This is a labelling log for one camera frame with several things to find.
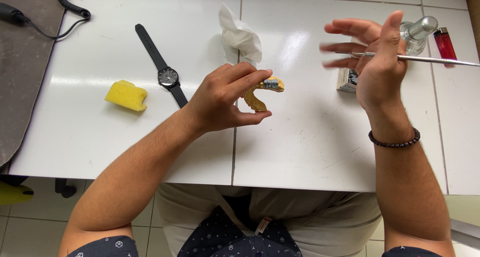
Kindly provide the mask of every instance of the white tiled table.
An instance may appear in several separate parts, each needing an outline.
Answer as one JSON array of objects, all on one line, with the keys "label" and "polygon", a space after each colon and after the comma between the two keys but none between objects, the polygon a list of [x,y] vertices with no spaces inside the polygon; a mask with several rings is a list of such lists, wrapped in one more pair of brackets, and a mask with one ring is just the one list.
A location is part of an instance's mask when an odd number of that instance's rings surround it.
[{"label": "white tiled table", "polygon": [[[319,53],[318,43],[350,40],[323,31],[332,19],[382,23],[397,9],[406,21],[432,15],[450,31],[458,58],[478,62],[465,0],[70,1],[89,9],[92,20],[55,44],[11,174],[94,179],[178,109],[156,82],[156,69],[134,30],[137,23],[179,72],[188,99],[209,72],[237,63],[237,51],[220,36],[222,3],[259,34],[263,60],[255,66],[272,69],[285,82],[284,93],[258,92],[272,117],[236,134],[230,129],[201,137],[168,172],[168,182],[374,191],[368,119],[354,94],[336,91],[337,71],[321,66],[334,56]],[[61,30],[77,19],[67,12]],[[433,38],[430,43],[422,56],[439,57]],[[480,139],[474,90],[479,73],[410,63],[402,86],[404,104],[444,193],[480,194],[474,143]],[[103,100],[121,79],[147,89],[146,111]],[[243,100],[238,104],[249,111]]]}]

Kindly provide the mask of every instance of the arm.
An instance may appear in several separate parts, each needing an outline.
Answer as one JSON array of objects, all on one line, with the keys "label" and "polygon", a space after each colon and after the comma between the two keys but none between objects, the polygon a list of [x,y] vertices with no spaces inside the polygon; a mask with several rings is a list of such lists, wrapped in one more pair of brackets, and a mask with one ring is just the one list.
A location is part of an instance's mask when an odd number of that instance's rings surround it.
[{"label": "arm", "polygon": [[[405,143],[415,136],[400,98],[407,71],[405,42],[399,26],[403,13],[392,13],[380,26],[372,21],[344,19],[327,24],[328,33],[357,36],[368,47],[353,43],[322,45],[325,51],[376,52],[373,59],[346,58],[326,67],[357,70],[357,98],[365,109],[374,138]],[[444,257],[454,256],[447,205],[420,143],[407,148],[374,145],[377,200],[384,217],[385,250],[412,246]]]},{"label": "arm", "polygon": [[133,238],[131,221],[153,197],[182,151],[209,131],[258,124],[271,112],[242,113],[233,103],[272,75],[243,62],[209,74],[190,102],[113,161],[73,209],[59,257],[108,236]]}]

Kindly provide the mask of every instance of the white tissue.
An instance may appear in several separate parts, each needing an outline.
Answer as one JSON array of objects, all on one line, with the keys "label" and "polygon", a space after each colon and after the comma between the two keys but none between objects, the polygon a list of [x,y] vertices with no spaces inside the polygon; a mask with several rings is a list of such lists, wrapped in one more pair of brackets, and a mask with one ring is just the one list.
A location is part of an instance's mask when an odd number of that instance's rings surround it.
[{"label": "white tissue", "polygon": [[254,62],[262,61],[262,44],[252,28],[240,19],[225,4],[218,12],[222,37],[232,48],[240,50],[241,54]]}]

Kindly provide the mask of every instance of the coiled cable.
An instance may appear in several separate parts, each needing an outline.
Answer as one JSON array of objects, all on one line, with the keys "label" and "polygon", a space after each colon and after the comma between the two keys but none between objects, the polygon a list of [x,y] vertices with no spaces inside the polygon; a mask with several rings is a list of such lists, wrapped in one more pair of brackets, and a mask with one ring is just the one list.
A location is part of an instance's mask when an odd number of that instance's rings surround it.
[{"label": "coiled cable", "polygon": [[69,1],[67,0],[58,0],[58,2],[67,10],[83,17],[83,20],[79,20],[79,21],[76,21],[65,33],[61,34],[61,35],[58,35],[58,36],[49,36],[49,35],[46,35],[44,32],[40,31],[40,29],[27,17],[25,17],[20,11],[18,12],[14,12],[13,13],[13,17],[14,19],[17,19],[19,21],[24,21],[28,24],[30,24],[33,29],[35,29],[37,32],[39,32],[40,34],[48,37],[48,38],[51,38],[51,39],[57,39],[57,38],[63,38],[64,36],[66,36],[68,33],[70,33],[70,31],[72,31],[72,29],[75,27],[75,25],[77,25],[78,23],[82,22],[82,21],[88,21],[90,20],[90,17],[92,16],[90,14],[90,11],[86,10],[85,8],[81,8],[81,7],[78,7],[72,3],[70,3]]}]

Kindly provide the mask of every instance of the hairy forearm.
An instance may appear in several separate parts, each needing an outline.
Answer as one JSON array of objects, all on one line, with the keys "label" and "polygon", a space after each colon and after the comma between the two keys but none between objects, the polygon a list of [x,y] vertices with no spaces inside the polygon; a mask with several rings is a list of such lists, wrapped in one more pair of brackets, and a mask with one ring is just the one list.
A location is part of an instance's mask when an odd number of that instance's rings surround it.
[{"label": "hairy forearm", "polygon": [[174,113],[112,162],[75,205],[69,225],[84,231],[129,224],[197,134],[182,111]]},{"label": "hairy forearm", "polygon": [[[415,137],[401,102],[367,114],[379,142],[405,143]],[[447,206],[421,144],[375,145],[375,162],[377,199],[385,224],[408,236],[449,240]]]}]

